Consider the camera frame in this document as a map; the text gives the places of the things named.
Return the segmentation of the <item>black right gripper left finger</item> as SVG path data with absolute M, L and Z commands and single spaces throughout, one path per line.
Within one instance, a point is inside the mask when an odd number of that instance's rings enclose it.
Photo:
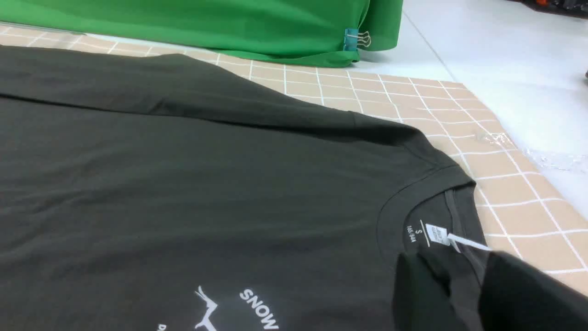
M 475 278 L 453 277 L 428 253 L 401 253 L 393 293 L 395 331 L 481 331 Z

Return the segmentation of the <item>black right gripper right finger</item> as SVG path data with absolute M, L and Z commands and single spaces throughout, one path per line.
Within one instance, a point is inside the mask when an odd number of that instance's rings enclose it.
M 588 300 L 508 253 L 489 253 L 478 304 L 486 331 L 586 331 Z

